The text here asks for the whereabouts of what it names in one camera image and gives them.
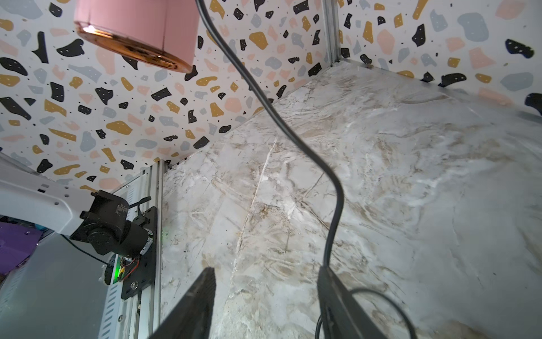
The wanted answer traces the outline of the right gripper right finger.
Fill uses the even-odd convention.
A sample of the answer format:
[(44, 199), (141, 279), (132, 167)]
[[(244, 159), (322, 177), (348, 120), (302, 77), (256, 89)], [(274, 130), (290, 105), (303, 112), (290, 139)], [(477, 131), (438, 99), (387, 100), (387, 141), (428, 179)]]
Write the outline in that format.
[(384, 338), (384, 333), (362, 309), (335, 273), (320, 267), (317, 280), (320, 316), (316, 337)]

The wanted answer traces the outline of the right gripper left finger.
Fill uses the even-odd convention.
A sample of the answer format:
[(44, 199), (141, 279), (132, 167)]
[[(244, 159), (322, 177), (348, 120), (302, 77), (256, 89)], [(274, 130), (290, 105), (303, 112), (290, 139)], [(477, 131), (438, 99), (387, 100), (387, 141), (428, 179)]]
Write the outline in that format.
[(150, 339), (207, 339), (216, 293), (214, 268), (205, 268)]

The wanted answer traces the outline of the pink hair dryer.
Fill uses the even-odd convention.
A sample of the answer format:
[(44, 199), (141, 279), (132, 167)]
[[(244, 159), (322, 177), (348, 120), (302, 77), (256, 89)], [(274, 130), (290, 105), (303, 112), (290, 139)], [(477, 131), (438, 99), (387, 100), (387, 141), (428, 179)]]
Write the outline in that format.
[(192, 72), (199, 22), (191, 0), (82, 0), (74, 12), (88, 42), (179, 73)]

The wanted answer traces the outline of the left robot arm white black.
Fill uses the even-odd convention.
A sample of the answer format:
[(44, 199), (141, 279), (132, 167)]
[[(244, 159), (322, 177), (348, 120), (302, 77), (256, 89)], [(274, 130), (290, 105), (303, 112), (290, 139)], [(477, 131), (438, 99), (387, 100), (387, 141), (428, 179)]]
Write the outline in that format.
[(152, 248), (145, 216), (128, 220), (132, 207), (120, 196), (53, 182), (1, 157), (1, 214), (91, 244), (98, 254), (138, 258)]

